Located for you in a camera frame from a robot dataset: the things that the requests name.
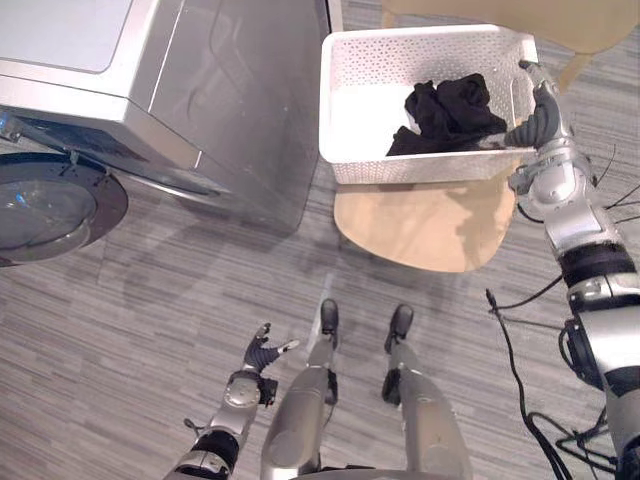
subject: washing machine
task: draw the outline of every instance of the washing machine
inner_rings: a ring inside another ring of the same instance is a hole
[[[326,0],[5,0],[0,265],[95,241],[118,177],[285,232],[318,159]]]

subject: black laundry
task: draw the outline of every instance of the black laundry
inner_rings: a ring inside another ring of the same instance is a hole
[[[421,134],[401,127],[387,155],[460,150],[487,135],[506,132],[506,122],[489,110],[489,99],[479,73],[445,80],[437,89],[432,81],[416,84],[405,108],[420,126]]]

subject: black cable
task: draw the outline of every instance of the black cable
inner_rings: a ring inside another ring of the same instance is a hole
[[[558,449],[560,449],[564,453],[567,453],[568,455],[571,455],[572,457],[577,458],[578,460],[580,460],[580,461],[584,462],[585,464],[587,464],[589,467],[597,468],[598,470],[602,470],[603,472],[607,472],[607,473],[615,473],[615,469],[609,467],[608,465],[604,465],[602,463],[595,462],[595,461],[591,460],[590,458],[588,458],[587,452],[588,452],[588,455],[597,456],[599,458],[602,458],[602,459],[606,460],[610,465],[615,465],[615,463],[616,463],[615,457],[609,457],[608,455],[605,455],[605,454],[600,453],[600,452],[596,452],[596,451],[588,449],[588,448],[586,448],[584,446],[585,442],[588,442],[592,438],[606,433],[605,431],[600,431],[599,428],[596,431],[593,431],[593,429],[595,427],[592,427],[592,428],[590,428],[589,430],[587,430],[586,432],[583,432],[583,433],[580,433],[580,432],[569,432],[569,430],[564,428],[562,425],[560,425],[558,422],[556,422],[553,418],[551,418],[548,415],[545,415],[543,413],[540,413],[540,412],[531,412],[529,414],[529,418],[530,418],[530,420],[532,422],[533,422],[533,420],[535,418],[541,418],[542,420],[545,420],[546,422],[551,424],[553,427],[555,427],[558,431],[562,432],[565,435],[565,437],[561,438],[560,440],[557,440],[556,441],[556,446],[558,447]],[[584,454],[582,454],[579,451],[576,452],[575,450],[572,450],[572,449],[566,447],[565,444],[569,443],[569,442],[576,442],[578,448],[580,448],[582,450],[582,452],[584,452]]]
[[[611,164],[613,163],[613,159],[616,158],[616,151],[617,151],[617,145],[614,143],[613,144],[613,153],[611,154],[611,159],[609,160],[609,163],[607,164],[607,168],[604,169],[604,172],[602,172],[602,175],[600,175],[600,178],[598,178],[598,180],[596,180],[596,187],[600,186],[600,182],[602,182],[602,179],[607,175],[607,172],[609,172],[609,168],[611,168]]]
[[[611,207],[611,208],[628,207],[629,205],[638,205],[638,204],[640,204],[640,200],[633,200],[631,202],[618,203],[615,207]]]
[[[531,295],[528,298],[525,298],[521,302],[512,303],[511,305],[497,306],[496,308],[498,310],[511,310],[512,308],[522,307],[523,305],[526,305],[527,303],[533,302],[536,298],[541,297],[542,295],[547,293],[549,290],[551,290],[553,287],[555,287],[561,281],[562,281],[562,275],[559,275],[557,278],[552,280],[551,283],[549,283],[546,287],[542,288],[541,290],[538,290],[536,293],[534,293],[533,295]]]
[[[196,434],[196,438],[200,437],[200,432],[205,429],[205,427],[198,427],[190,418],[185,418],[182,422],[189,430],[193,430],[193,433]]]
[[[576,372],[576,367],[574,367],[573,363],[569,360],[569,356],[567,355],[566,350],[564,349],[564,337],[569,333],[568,326],[565,326],[561,331],[560,335],[558,335],[558,348],[560,349],[560,356],[564,360],[564,363],[567,364],[567,367],[571,369],[572,372]]]
[[[638,184],[635,187],[633,187],[631,190],[629,190],[627,193],[625,193],[622,197],[620,197],[618,200],[616,200],[611,205],[608,205],[607,207],[605,207],[605,210],[609,210],[611,208],[617,207],[622,202],[624,202],[627,198],[629,198],[631,195],[633,195],[638,189],[640,189],[640,184]]]
[[[640,218],[640,215],[635,215],[633,217],[623,218],[622,220],[618,220],[617,222],[614,222],[614,223],[618,225],[620,223],[630,222],[631,220],[638,220],[639,218]]]
[[[591,462],[591,459],[589,458],[589,453],[587,451],[584,452],[584,456],[587,457],[587,460],[589,460],[589,462]],[[593,475],[594,480],[598,480],[598,475],[596,475],[596,469],[593,467],[593,465],[591,465],[591,463],[589,463],[589,470],[591,470],[591,475]]]
[[[531,325],[532,327],[548,328],[549,330],[562,331],[562,327],[559,327],[557,325],[551,325],[549,323],[532,322],[529,320],[520,320],[517,318],[511,318],[506,316],[503,316],[503,318],[504,318],[504,321],[507,323],[520,323],[522,325]]]
[[[516,205],[516,208],[518,209],[518,211],[520,212],[520,214],[526,218],[527,220],[529,220],[530,222],[533,223],[544,223],[544,220],[540,220],[539,218],[533,218],[531,215],[529,215],[527,212],[525,212],[524,208],[522,207],[522,205],[520,204],[520,202],[518,202],[518,204]]]
[[[329,422],[331,421],[331,417],[333,417],[333,411],[336,409],[336,405],[335,403],[333,405],[331,405],[331,410],[329,411],[329,416],[327,417],[327,419],[324,421],[324,425],[322,426],[323,429],[327,428],[327,425],[329,425]]]
[[[571,473],[567,469],[567,466],[564,464],[564,462],[560,458],[560,455],[558,455],[558,452],[553,448],[553,445],[549,443],[549,440],[547,440],[547,437],[544,436],[544,434],[538,429],[535,423],[531,421],[531,419],[527,415],[527,406],[526,406],[525,395],[524,395],[524,385],[522,384],[522,380],[520,379],[520,376],[518,375],[518,371],[516,369],[515,358],[513,354],[513,346],[511,345],[511,338],[509,337],[509,332],[507,331],[507,327],[502,318],[502,314],[498,309],[498,304],[496,302],[496,298],[493,296],[493,293],[491,293],[489,289],[487,289],[485,293],[487,296],[487,301],[489,302],[489,305],[491,305],[491,312],[498,319],[498,322],[500,323],[500,328],[502,329],[502,333],[504,334],[504,338],[507,343],[511,373],[513,374],[513,377],[515,378],[516,383],[518,384],[518,396],[520,400],[520,415],[522,416],[522,421],[524,422],[529,432],[531,432],[531,434],[537,440],[538,444],[540,445],[540,448],[542,448],[542,451],[547,457],[547,460],[549,461],[549,464],[551,465],[551,468],[553,469],[553,473],[555,474],[556,478],[558,480],[563,480],[563,479],[571,480],[573,477],[571,476]]]

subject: door glass window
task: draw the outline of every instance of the door glass window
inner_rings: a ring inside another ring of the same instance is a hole
[[[76,230],[95,211],[93,196],[71,183],[29,180],[0,185],[0,250],[54,241]]]

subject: washing machine door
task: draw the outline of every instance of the washing machine door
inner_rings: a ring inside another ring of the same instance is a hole
[[[37,262],[99,239],[128,197],[107,169],[55,153],[0,155],[0,267]]]

